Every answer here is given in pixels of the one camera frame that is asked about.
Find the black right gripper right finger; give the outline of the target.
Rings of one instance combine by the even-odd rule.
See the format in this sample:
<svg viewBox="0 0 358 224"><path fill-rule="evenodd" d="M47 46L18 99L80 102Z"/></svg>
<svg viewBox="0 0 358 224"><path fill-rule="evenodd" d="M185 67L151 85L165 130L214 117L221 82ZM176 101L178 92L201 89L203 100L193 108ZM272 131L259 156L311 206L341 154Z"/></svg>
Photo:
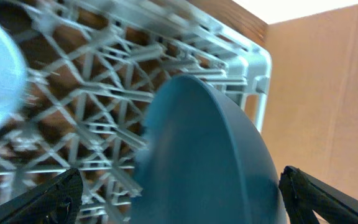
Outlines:
<svg viewBox="0 0 358 224"><path fill-rule="evenodd" d="M286 166L278 185L291 223L358 223L358 200L303 172Z"/></svg>

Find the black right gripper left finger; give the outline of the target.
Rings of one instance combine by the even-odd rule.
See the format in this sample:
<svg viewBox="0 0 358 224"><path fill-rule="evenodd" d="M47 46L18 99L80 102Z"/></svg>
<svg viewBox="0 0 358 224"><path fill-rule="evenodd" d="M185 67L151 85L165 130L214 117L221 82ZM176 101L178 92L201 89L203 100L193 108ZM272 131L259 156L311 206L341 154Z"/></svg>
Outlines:
<svg viewBox="0 0 358 224"><path fill-rule="evenodd" d="M83 180L72 168L0 205L1 223L74 223Z"/></svg>

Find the dark blue plate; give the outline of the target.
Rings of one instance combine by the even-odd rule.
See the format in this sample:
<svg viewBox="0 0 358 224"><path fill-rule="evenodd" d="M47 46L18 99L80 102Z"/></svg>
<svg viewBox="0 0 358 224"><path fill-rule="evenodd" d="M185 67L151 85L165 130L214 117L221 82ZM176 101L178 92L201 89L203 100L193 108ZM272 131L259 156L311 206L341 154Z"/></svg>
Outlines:
<svg viewBox="0 0 358 224"><path fill-rule="evenodd" d="M166 82L135 155L131 223L285 223L278 175L256 127L232 100L191 76Z"/></svg>

